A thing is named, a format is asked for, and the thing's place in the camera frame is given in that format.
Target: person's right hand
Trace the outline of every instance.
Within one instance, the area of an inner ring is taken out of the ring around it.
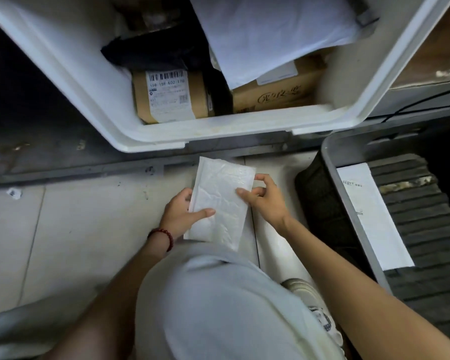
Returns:
[[[256,187],[251,192],[244,188],[237,188],[236,193],[246,203],[257,209],[275,230],[280,231],[284,219],[290,216],[282,192],[268,174],[257,174],[255,180],[265,182],[266,188]]]

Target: white sneaker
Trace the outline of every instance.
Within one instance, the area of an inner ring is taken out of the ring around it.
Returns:
[[[335,341],[335,343],[342,347],[344,340],[342,334],[337,330],[335,321],[330,315],[324,299],[313,285],[303,279],[291,278],[282,283],[282,287],[288,289],[295,296],[298,296],[302,302],[315,315],[318,322],[323,326],[325,331]]]

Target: bubble mailer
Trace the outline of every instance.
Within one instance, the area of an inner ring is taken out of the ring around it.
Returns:
[[[184,238],[238,250],[248,206],[235,189],[250,191],[254,178],[255,168],[201,156],[189,211],[214,208],[216,213],[193,224]]]

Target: person's left hand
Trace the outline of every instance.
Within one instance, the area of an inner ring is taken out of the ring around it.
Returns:
[[[203,218],[215,215],[213,208],[204,208],[198,212],[189,212],[191,188],[184,188],[165,206],[159,228],[167,230],[177,240],[192,225]]]

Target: wire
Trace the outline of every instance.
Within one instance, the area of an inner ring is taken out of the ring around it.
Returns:
[[[391,118],[393,118],[393,117],[399,115],[403,110],[406,110],[406,109],[408,109],[408,108],[414,107],[415,105],[421,104],[422,102],[427,102],[427,101],[433,100],[434,98],[442,97],[442,96],[445,96],[445,95],[448,95],[448,94],[450,94],[450,90],[446,90],[445,92],[441,92],[441,93],[435,94],[435,95],[433,95],[433,96],[424,98],[423,100],[419,100],[419,101],[417,101],[417,102],[408,104],[407,106],[402,107],[402,108],[396,110],[393,114],[388,115],[388,116],[384,119],[384,121],[382,121],[382,123],[384,123],[384,122],[388,121],[389,119],[391,119]]]

